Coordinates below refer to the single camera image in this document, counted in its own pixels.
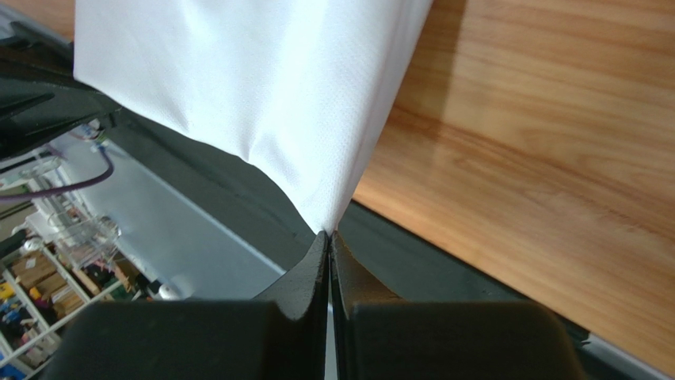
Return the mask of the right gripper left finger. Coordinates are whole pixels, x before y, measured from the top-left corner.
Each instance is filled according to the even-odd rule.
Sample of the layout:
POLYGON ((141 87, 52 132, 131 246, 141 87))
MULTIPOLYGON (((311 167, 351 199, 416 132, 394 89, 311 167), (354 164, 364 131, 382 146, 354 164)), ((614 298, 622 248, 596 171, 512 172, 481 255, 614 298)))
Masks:
POLYGON ((326 233, 250 300, 98 302, 67 330, 46 379, 321 379, 326 233))

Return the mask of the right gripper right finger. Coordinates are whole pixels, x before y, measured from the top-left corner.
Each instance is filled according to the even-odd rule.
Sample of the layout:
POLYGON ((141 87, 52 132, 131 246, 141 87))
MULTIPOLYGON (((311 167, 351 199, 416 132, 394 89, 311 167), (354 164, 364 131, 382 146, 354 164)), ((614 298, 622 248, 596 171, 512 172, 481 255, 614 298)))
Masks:
POLYGON ((339 233, 330 274, 341 379, 582 379, 555 315, 534 302, 411 302, 339 233))

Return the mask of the white t-shirt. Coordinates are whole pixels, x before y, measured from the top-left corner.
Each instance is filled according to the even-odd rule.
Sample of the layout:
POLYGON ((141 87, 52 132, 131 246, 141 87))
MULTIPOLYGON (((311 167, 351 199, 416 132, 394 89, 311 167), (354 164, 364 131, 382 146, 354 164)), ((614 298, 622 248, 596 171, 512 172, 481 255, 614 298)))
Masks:
POLYGON ((260 169, 336 230, 428 1, 78 1, 74 77, 260 169))

